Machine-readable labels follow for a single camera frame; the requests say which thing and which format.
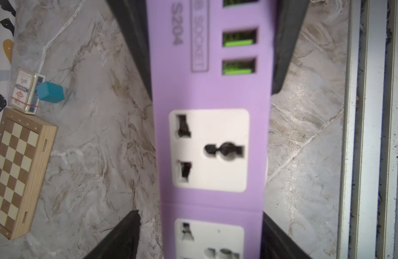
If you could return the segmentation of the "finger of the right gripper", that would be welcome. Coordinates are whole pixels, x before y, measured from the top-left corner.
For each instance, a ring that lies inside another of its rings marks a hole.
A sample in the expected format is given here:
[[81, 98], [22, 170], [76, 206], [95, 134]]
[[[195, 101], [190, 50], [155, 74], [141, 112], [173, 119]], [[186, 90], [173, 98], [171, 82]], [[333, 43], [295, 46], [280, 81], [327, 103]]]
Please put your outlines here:
[[263, 214], [261, 259], [310, 259], [266, 213]]
[[136, 259], [141, 217], [130, 211], [84, 259]]

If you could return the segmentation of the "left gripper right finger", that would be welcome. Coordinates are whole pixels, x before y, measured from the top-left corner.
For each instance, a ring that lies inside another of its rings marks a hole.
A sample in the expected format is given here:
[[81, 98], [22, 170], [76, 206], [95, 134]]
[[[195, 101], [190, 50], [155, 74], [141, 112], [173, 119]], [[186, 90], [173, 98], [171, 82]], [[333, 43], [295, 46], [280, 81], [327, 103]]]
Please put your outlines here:
[[273, 95], [278, 94], [284, 85], [309, 2], [309, 0], [277, 1]]

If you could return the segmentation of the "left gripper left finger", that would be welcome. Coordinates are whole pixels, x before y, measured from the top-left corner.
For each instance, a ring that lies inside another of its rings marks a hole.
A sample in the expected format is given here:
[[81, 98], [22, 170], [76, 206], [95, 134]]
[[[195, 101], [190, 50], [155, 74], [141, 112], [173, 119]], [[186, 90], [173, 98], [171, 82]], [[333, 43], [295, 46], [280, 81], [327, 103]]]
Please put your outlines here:
[[152, 97], [148, 42], [147, 7], [145, 0], [107, 0], [149, 97]]

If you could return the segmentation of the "purple power strip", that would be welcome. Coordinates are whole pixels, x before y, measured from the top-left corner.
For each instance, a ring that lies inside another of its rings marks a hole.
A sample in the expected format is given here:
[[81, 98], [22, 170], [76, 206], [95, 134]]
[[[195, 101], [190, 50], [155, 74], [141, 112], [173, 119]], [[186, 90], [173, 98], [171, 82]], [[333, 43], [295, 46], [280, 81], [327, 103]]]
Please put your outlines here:
[[257, 259], [276, 1], [148, 1], [166, 259]]

